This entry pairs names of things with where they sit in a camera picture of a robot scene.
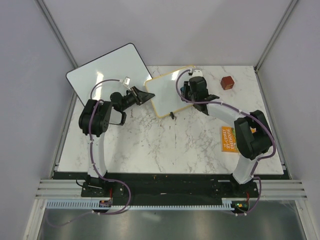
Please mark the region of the yellow framed small whiteboard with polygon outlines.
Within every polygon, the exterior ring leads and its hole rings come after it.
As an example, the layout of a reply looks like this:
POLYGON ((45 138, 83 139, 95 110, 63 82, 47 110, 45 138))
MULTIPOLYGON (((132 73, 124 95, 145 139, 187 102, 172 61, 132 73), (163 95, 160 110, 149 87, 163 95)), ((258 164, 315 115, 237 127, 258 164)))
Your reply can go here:
POLYGON ((194 65, 187 65, 144 83, 146 91, 155 95, 150 101, 158 118, 167 117, 191 106, 190 103, 182 101, 177 94, 176 80, 183 71, 194 68, 194 65))

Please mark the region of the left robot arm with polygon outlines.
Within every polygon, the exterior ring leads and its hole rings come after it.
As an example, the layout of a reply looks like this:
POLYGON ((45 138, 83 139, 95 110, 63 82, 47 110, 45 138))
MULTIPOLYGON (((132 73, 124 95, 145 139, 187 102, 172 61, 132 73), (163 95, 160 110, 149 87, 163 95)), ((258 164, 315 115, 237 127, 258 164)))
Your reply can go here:
POLYGON ((121 114, 119 126, 126 122, 125 110, 133 105, 140 106, 156 95, 142 91, 133 86, 126 91, 125 95, 114 92, 110 100, 89 99, 82 110, 78 126, 82 133, 88 138, 89 144, 89 166, 84 188, 92 187, 92 191, 99 197, 106 196, 110 191, 110 185, 104 178, 107 175, 105 163, 104 140, 105 133, 109 128, 112 110, 121 114))

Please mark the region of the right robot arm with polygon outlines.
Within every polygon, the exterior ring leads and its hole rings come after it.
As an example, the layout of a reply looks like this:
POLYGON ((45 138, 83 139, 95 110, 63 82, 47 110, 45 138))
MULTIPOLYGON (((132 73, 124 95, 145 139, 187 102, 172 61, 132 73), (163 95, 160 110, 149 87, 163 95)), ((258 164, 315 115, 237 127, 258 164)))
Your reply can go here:
POLYGON ((181 88, 176 83, 175 88, 182 101, 193 104, 198 111, 220 119, 234 129, 240 156, 232 173, 234 181, 229 184, 229 191, 235 197, 242 196, 247 191, 246 183, 253 179, 258 162, 272 157, 276 152, 265 114, 261 110, 246 113, 209 94, 207 82, 202 76, 191 77, 181 88))

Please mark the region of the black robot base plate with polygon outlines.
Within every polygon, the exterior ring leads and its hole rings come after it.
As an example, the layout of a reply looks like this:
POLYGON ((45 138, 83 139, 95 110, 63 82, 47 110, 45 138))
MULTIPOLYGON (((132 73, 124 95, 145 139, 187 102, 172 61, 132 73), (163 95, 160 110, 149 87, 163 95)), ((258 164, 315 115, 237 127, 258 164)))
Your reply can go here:
POLYGON ((223 199, 253 199, 259 185, 237 184, 229 174, 107 173, 103 188, 82 185, 81 196, 112 198, 116 204, 220 204, 223 199))

